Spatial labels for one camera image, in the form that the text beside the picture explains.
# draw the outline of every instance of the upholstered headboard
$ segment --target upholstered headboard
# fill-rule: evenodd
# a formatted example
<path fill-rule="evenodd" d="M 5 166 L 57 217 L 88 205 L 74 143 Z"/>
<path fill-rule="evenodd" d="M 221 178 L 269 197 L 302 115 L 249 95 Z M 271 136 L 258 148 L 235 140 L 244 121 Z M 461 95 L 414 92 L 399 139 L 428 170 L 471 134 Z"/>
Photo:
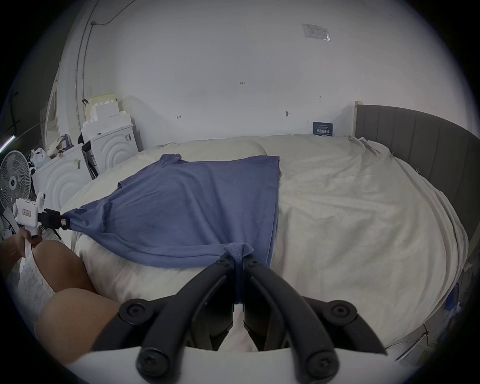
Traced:
<path fill-rule="evenodd" d="M 468 239 L 477 237 L 480 139 L 428 113 L 363 104 L 355 109 L 354 136 L 381 143 L 409 163 L 452 203 Z"/>

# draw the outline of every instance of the light strip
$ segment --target light strip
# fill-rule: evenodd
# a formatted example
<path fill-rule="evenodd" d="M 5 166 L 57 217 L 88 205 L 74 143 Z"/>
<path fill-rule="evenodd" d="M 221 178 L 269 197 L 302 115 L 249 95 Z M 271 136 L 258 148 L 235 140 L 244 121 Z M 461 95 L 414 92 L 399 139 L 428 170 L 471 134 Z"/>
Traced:
<path fill-rule="evenodd" d="M 13 140 L 15 139 L 15 135 L 10 136 L 9 139 L 3 143 L 3 145 L 0 147 L 0 153 L 7 147 L 8 144 L 10 144 Z"/>

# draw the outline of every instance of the white bedsheet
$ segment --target white bedsheet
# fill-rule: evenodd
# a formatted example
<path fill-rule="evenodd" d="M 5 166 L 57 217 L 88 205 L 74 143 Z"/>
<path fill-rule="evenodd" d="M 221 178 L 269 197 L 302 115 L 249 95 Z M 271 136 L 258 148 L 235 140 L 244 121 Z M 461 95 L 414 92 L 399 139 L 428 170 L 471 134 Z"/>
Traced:
<path fill-rule="evenodd" d="M 465 263 L 467 235 L 445 196 L 385 146 L 353 137 L 297 134 L 170 143 L 110 169 L 63 211 L 108 195 L 165 153 L 180 153 L 187 161 L 280 156 L 272 269 L 301 295 L 353 303 L 384 344 L 427 320 Z M 175 294 L 201 270 L 139 265 L 86 235 L 60 235 L 84 261 L 97 291 L 119 302 Z M 255 350 L 241 321 L 222 349 Z"/>

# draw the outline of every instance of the blue t-shirt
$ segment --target blue t-shirt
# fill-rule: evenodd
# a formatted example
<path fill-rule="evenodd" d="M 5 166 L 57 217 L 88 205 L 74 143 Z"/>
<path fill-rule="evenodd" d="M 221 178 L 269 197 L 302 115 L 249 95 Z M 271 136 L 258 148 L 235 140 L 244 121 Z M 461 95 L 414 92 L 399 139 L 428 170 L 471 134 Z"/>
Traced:
<path fill-rule="evenodd" d="M 201 267 L 226 251 L 270 266 L 278 215 L 279 159 L 160 160 L 103 199 L 66 213 L 70 227 L 135 263 Z"/>

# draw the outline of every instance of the screw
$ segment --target screw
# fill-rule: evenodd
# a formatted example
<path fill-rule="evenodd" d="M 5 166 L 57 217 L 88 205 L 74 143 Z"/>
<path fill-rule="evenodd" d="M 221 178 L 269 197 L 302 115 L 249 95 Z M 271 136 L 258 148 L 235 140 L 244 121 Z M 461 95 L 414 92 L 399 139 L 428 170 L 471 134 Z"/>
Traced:
<path fill-rule="evenodd" d="M 338 359 L 334 352 L 317 352 L 307 361 L 308 373 L 318 379 L 333 377 L 338 371 Z"/>
<path fill-rule="evenodd" d="M 347 317 L 349 313 L 350 311 L 348 310 L 348 308 L 343 305 L 336 305 L 332 308 L 332 314 L 335 317 Z"/>
<path fill-rule="evenodd" d="M 133 304 L 127 309 L 127 313 L 133 317 L 140 316 L 144 312 L 145 312 L 145 308 L 141 304 Z"/>
<path fill-rule="evenodd" d="M 147 376 L 163 376 L 168 372 L 168 358 L 154 348 L 143 348 L 138 356 L 137 369 Z"/>

